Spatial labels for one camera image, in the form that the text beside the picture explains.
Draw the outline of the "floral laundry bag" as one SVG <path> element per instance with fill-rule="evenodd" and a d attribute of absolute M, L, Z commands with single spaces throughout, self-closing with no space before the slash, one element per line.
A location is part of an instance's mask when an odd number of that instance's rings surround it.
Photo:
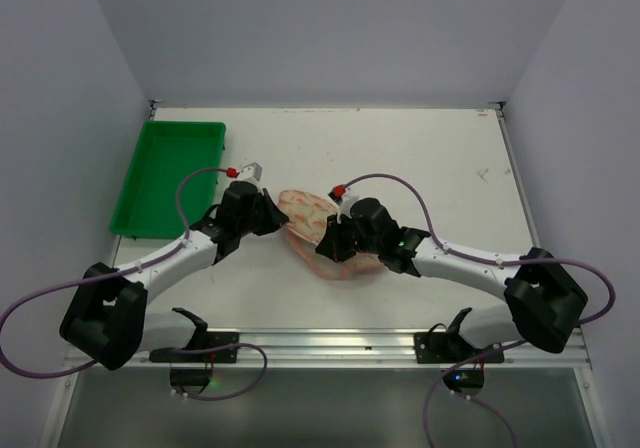
<path fill-rule="evenodd" d="M 357 254 L 345 262 L 335 263 L 315 252 L 325 234 L 327 218 L 338 212 L 328 199 L 307 191 L 283 190 L 279 193 L 277 207 L 289 218 L 284 230 L 285 240 L 319 277 L 348 280 L 378 273 L 384 268 L 373 255 Z"/>

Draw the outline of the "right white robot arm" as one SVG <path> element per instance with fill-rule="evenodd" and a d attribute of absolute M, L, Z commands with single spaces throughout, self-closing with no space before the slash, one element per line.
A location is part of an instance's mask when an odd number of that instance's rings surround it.
<path fill-rule="evenodd" d="M 355 202 L 327 219 L 317 254 L 336 263 L 358 254 L 375 256 L 398 274 L 451 281 L 499 300 L 486 309 L 466 307 L 445 332 L 427 336 L 425 345 L 447 361 L 460 361 L 497 344 L 523 340 L 545 352 L 564 350 L 588 297 L 547 251 L 489 256 L 478 250 L 464 257 L 437 244 L 434 236 L 401 227 L 375 198 Z"/>

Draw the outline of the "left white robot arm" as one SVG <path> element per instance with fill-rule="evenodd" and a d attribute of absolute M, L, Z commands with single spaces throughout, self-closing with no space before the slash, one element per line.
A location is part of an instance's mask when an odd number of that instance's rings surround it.
<path fill-rule="evenodd" d="M 116 268 L 90 266 L 59 333 L 109 370 L 139 352 L 199 349 L 208 328 L 204 320 L 183 308 L 149 313 L 148 305 L 188 276 L 225 259 L 244 236 L 269 235 L 288 221 L 266 190 L 235 181 L 181 238 Z"/>

